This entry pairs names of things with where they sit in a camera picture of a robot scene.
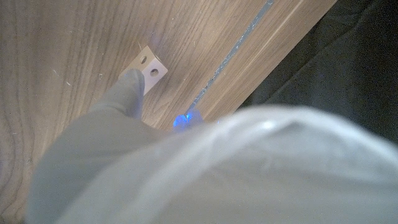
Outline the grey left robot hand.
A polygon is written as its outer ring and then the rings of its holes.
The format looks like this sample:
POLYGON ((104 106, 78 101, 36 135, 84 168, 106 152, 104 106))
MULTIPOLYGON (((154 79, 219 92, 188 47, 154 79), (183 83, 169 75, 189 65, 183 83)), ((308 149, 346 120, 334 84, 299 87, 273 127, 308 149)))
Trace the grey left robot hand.
POLYGON ((260 106, 164 133, 130 70, 46 150, 26 223, 396 223, 397 147, 332 114, 260 106))

